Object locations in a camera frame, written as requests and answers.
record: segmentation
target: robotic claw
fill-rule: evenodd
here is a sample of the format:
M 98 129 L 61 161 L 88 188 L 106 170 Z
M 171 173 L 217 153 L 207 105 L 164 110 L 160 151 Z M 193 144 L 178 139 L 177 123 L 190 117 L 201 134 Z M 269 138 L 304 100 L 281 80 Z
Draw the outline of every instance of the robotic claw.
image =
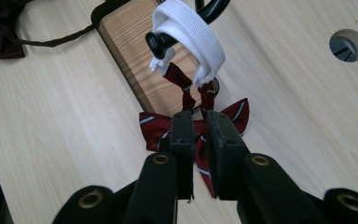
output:
M 192 117 L 172 118 L 172 138 L 148 156 L 139 179 L 113 193 L 89 186 L 76 192 L 54 220 L 63 223 L 176 223 L 177 200 L 193 194 Z M 330 189 L 320 200 L 302 191 L 271 157 L 251 153 L 231 120 L 208 112 L 208 162 L 213 191 L 238 201 L 242 223 L 358 223 L 358 193 Z

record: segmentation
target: white cord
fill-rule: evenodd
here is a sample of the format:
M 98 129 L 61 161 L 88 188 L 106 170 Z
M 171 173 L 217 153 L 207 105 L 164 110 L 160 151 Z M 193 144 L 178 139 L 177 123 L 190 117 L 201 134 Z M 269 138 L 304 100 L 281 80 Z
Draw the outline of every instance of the white cord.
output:
M 180 0 L 167 0 L 153 11 L 153 32 L 165 33 L 184 45 L 199 61 L 193 84 L 202 86 L 213 80 L 225 61 L 225 53 L 208 24 L 195 10 Z M 152 71 L 165 74 L 173 58 L 173 48 L 167 49 L 165 58 L 153 57 Z

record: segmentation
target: table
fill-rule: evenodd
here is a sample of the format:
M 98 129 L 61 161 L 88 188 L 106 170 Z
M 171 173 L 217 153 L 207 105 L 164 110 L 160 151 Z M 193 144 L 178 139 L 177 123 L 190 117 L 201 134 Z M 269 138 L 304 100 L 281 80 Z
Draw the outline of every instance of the table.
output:
M 34 1 L 18 34 L 71 34 L 101 2 Z M 249 98 L 248 148 L 319 198 L 358 191 L 358 62 L 338 60 L 328 44 L 336 31 L 358 32 L 358 3 L 233 0 L 212 28 L 227 56 L 215 110 Z M 142 108 L 97 32 L 25 50 L 0 61 L 0 182 L 15 223 L 50 223 L 78 189 L 136 179 L 149 152 Z M 236 204 L 210 199 L 197 174 L 195 196 L 180 202 L 179 223 L 239 223 Z

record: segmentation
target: light wooden table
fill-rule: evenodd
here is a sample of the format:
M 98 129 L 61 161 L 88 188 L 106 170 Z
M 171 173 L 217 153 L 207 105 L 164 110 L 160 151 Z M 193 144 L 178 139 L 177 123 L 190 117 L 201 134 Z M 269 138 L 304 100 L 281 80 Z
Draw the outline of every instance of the light wooden table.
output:
M 19 35 L 71 34 L 101 2 L 34 1 Z M 338 30 L 358 32 L 358 3 L 233 0 L 212 27 L 227 55 L 216 110 L 249 98 L 250 150 L 319 198 L 331 188 L 358 191 L 358 62 L 336 59 L 328 46 Z M 0 182 L 16 223 L 50 223 L 76 190 L 116 191 L 136 179 L 149 152 L 142 108 L 95 31 L 25 49 L 25 59 L 0 61 Z M 198 175 L 195 196 L 180 203 L 179 223 L 239 223 L 236 204 L 210 199 Z

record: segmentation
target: black hook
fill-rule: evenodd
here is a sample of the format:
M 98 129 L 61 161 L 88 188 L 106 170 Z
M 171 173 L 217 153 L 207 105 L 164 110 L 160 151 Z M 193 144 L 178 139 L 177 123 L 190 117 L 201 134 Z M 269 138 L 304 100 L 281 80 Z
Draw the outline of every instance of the black hook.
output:
M 209 24 L 223 13 L 228 3 L 229 0 L 211 0 L 208 5 L 198 10 L 197 13 Z M 164 33 L 154 34 L 149 32 L 146 34 L 145 39 L 153 55 L 158 59 L 163 59 L 165 51 L 177 43 L 176 39 Z

